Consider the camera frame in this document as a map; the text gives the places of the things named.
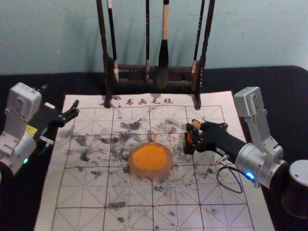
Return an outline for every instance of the black table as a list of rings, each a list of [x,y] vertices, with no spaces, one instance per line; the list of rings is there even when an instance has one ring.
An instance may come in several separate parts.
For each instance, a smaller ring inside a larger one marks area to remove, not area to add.
[[[248,86],[259,86],[272,136],[283,147],[285,160],[289,163],[308,159],[308,71],[296,66],[270,66],[249,68],[208,69],[205,72],[202,92],[232,90],[234,93]],[[31,87],[47,83],[43,96],[58,108],[62,108],[66,94],[104,94],[103,73],[69,73],[49,75],[0,76],[0,112],[6,107],[9,88],[17,82]],[[121,86],[116,94],[175,93],[167,87],[159,91],[153,87],[132,91]],[[177,93],[188,93],[179,88]],[[0,130],[5,122],[0,113]],[[56,130],[47,136],[54,139]],[[33,230],[39,210],[44,179],[47,173],[51,150],[43,156],[32,155],[15,178],[0,189],[0,231]],[[276,231],[308,230],[308,221],[288,215],[282,208],[280,196],[273,196],[263,189]]]

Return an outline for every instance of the light blue wall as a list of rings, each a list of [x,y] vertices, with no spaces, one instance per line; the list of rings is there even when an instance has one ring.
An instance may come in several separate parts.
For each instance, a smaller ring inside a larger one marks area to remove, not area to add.
[[[170,65],[192,64],[200,4],[170,0]],[[103,7],[108,25],[106,0]],[[145,63],[145,1],[113,0],[113,10],[118,61]],[[217,0],[207,68],[287,64],[308,69],[307,10],[307,0]],[[161,24],[162,0],[151,0],[153,64]],[[101,72],[102,55],[95,0],[0,0],[0,74]]]

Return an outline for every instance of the round ink dish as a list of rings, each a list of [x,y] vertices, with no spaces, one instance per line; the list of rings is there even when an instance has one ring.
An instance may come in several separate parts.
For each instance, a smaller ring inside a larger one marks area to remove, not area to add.
[[[172,169],[171,151],[160,143],[144,143],[128,155],[131,173],[141,177],[164,177]]]

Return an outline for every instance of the robotic arm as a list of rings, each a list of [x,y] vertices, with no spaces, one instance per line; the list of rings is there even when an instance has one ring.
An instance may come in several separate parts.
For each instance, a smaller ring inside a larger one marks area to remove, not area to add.
[[[261,184],[274,194],[282,194],[282,205],[287,212],[308,218],[308,160],[289,165],[282,159],[283,149],[269,132],[260,88],[241,90],[235,94],[234,102],[238,115],[248,123],[253,143],[230,135],[225,123],[192,120],[186,125],[184,153],[216,152],[221,155],[218,164],[229,168],[224,161],[231,161],[255,187]]]
[[[0,136],[0,182],[2,178],[14,176],[35,151],[39,140],[46,142],[45,148],[53,141],[44,137],[50,127],[63,127],[78,116],[76,100],[72,107],[62,113],[50,103],[41,103],[39,90],[18,83],[10,89],[6,123]]]

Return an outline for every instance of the calligraphy mat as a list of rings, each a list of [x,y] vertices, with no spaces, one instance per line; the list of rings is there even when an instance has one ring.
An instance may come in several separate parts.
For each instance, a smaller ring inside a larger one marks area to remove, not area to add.
[[[244,140],[231,92],[191,95],[67,95],[63,110],[78,99],[79,116],[60,128],[45,179],[36,231],[268,231],[274,230],[262,194],[245,177],[244,193],[216,181],[219,156],[185,155],[185,124],[192,119],[225,122]],[[160,180],[129,173],[130,150],[145,142],[166,145],[174,167]],[[238,190],[222,171],[220,180]]]

